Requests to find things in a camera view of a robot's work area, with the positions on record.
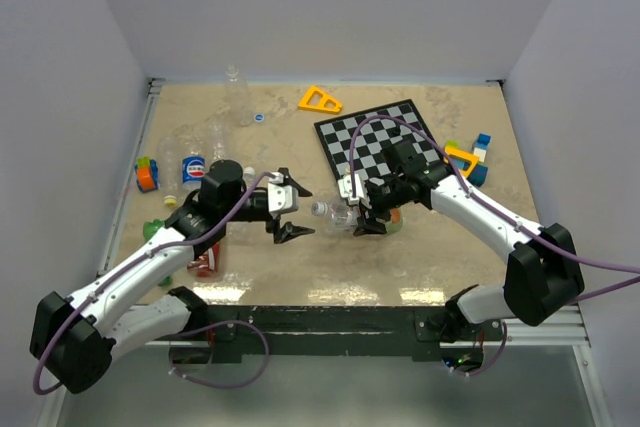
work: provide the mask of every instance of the white wall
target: white wall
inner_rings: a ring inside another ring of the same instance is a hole
[[[640,265],[640,1],[553,0],[506,83],[543,221],[583,255]],[[627,278],[584,267],[587,288]],[[581,305],[619,426],[640,422],[640,287]]]
[[[0,0],[0,425],[32,425],[38,301],[95,275],[144,76],[105,0]]]
[[[550,0],[107,0],[143,70],[211,79],[505,78]]]

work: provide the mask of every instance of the gray floor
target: gray floor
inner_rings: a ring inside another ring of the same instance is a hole
[[[206,366],[240,380],[261,358]],[[75,426],[592,426],[571,348],[508,348],[474,379],[402,358],[274,357],[254,385],[211,390],[168,376],[167,351],[149,347],[114,365],[92,389],[67,396]]]

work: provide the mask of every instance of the blue label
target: blue label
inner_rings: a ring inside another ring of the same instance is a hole
[[[182,183],[201,181],[204,177],[204,158],[194,155],[182,161]]]

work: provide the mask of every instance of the wooden tabletop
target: wooden tabletop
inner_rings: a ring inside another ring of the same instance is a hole
[[[314,122],[330,114],[298,110],[308,86],[254,85],[255,111],[263,123],[230,130],[234,160],[257,172],[289,167],[314,197],[286,215],[314,235],[273,245],[263,224],[246,226],[246,236],[222,241],[220,276],[197,281],[181,269],[173,284],[186,285],[209,303],[285,305],[440,305],[472,284],[504,279],[505,266],[483,243],[448,218],[421,205],[402,208],[404,226],[396,234],[354,238],[329,235],[313,217],[314,200],[330,199],[336,183],[316,137]],[[502,92],[497,86],[334,85],[324,89],[344,104],[342,114],[410,98],[436,141],[453,139],[470,149],[480,132],[491,135],[489,168],[482,190],[507,208],[536,220],[531,192]],[[203,135],[212,118],[229,108],[220,84],[173,84],[162,88],[144,154],[156,156],[158,140],[188,126]],[[130,189],[116,262],[143,243],[142,225],[171,213],[158,192]],[[168,288],[154,287],[141,303],[157,300]]]

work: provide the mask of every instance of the chessboard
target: chessboard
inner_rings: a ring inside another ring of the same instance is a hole
[[[356,127],[364,119],[379,114],[404,120],[424,131],[433,139],[427,124],[422,120],[411,99],[316,122],[314,124],[316,133],[336,180],[345,174],[345,169],[349,166],[349,145]],[[379,179],[390,174],[391,171],[384,161],[381,151],[387,145],[395,144],[404,139],[410,139],[413,142],[414,147],[418,153],[424,155],[427,163],[440,158],[426,140],[406,127],[398,126],[395,122],[387,119],[374,120],[365,125],[356,138],[354,167],[360,178],[362,180],[369,179],[377,184],[382,183]]]

